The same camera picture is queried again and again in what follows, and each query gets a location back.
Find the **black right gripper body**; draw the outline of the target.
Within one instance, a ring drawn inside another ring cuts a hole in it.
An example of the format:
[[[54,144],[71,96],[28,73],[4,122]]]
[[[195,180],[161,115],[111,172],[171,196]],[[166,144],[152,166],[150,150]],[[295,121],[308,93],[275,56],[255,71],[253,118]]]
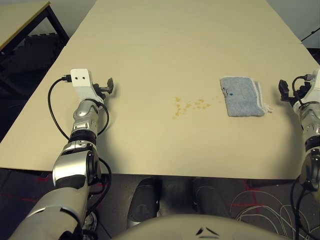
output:
[[[289,102],[296,103],[299,100],[302,100],[306,96],[306,94],[310,90],[310,88],[311,88],[310,84],[301,85],[299,87],[299,89],[296,89],[295,87],[293,87],[292,88],[293,97],[290,98]]]

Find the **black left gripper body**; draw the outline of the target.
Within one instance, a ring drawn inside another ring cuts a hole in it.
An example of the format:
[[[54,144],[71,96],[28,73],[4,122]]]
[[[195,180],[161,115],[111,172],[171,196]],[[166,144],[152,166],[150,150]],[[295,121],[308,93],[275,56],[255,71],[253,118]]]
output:
[[[95,91],[95,93],[102,99],[105,100],[106,95],[104,94],[104,92],[108,92],[109,88],[106,87],[100,87],[98,83],[93,84],[93,89]]]

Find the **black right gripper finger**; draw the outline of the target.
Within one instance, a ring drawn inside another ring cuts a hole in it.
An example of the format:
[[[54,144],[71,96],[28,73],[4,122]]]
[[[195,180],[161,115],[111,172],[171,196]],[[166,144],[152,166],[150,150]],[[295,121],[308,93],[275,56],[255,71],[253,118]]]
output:
[[[280,79],[278,83],[278,90],[280,92],[280,100],[281,101],[289,101],[289,88],[288,84],[285,80]]]

